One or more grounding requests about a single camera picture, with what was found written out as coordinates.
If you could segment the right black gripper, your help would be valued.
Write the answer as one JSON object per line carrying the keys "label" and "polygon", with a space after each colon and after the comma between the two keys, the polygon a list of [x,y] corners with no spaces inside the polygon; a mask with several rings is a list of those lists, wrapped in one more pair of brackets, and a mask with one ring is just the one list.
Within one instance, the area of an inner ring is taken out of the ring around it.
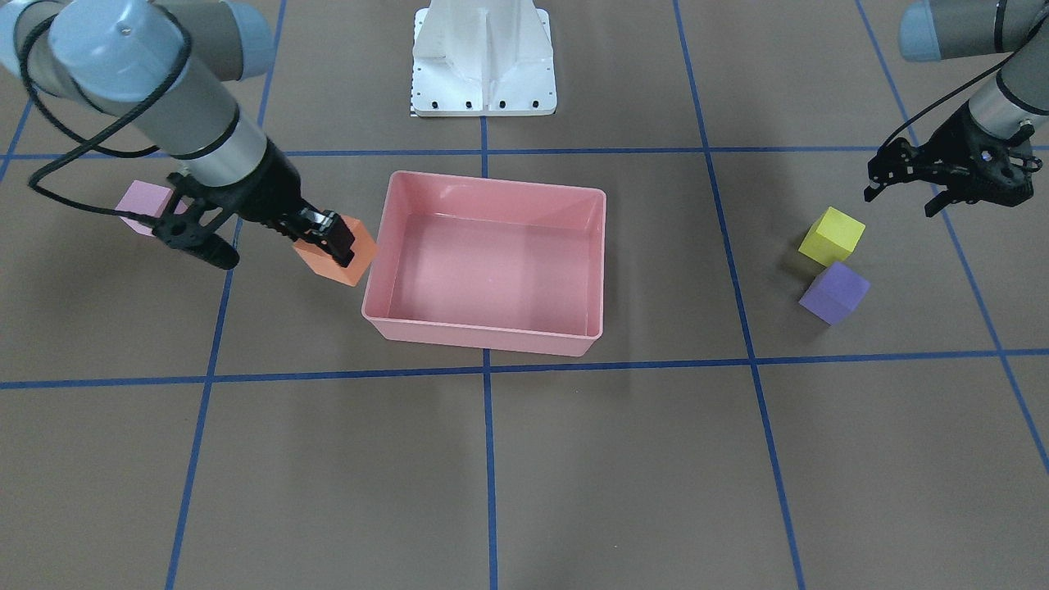
{"label": "right black gripper", "polygon": [[177,213],[175,204],[165,206],[152,234],[210,266],[229,271],[240,262],[235,247],[217,234],[231,216],[265,225],[295,239],[298,249],[319,252],[341,268],[355,259],[351,228],[337,212],[308,208],[298,171],[279,151],[266,151],[253,171],[233,184],[207,186],[190,172],[171,173],[168,180],[173,197],[188,199],[187,209]]}

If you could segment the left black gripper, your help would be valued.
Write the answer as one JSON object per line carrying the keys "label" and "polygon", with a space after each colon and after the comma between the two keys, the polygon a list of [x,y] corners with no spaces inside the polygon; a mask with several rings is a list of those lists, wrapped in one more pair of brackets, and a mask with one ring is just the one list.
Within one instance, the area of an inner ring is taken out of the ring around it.
{"label": "left black gripper", "polygon": [[941,188],[924,205],[928,218],[955,204],[1023,204],[1033,198],[1033,176],[1042,169],[1030,143],[1035,130],[1032,120],[1021,120],[1016,130],[999,138],[984,130],[963,106],[925,144],[914,145],[903,136],[889,139],[868,163],[863,199],[870,204],[894,184],[925,182]]}

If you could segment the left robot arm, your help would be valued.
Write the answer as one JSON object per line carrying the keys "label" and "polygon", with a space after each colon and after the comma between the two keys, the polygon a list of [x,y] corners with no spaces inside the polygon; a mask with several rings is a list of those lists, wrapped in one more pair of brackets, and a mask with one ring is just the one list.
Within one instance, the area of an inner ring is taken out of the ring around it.
{"label": "left robot arm", "polygon": [[868,163],[863,197],[872,202],[894,184],[926,182],[940,192],[926,216],[954,204],[1016,207],[1033,197],[1042,170],[1031,138],[1047,123],[1048,33],[1045,1],[915,1],[898,35],[908,62],[1001,55],[970,80],[975,94],[913,145],[892,131]]}

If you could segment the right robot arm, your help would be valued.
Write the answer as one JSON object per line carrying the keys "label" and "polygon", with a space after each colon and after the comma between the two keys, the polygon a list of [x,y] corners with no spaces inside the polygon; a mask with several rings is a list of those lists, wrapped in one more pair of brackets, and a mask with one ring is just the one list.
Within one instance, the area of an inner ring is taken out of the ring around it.
{"label": "right robot arm", "polygon": [[[222,270],[239,261],[220,237],[232,216],[306,243],[348,268],[363,236],[302,197],[301,180],[224,88],[272,67],[276,48],[259,10],[243,2],[7,1],[2,64],[38,112],[74,142],[27,180],[30,190],[97,216],[143,225],[171,249]],[[82,204],[43,180],[97,152],[165,153],[179,163],[157,213]]]}

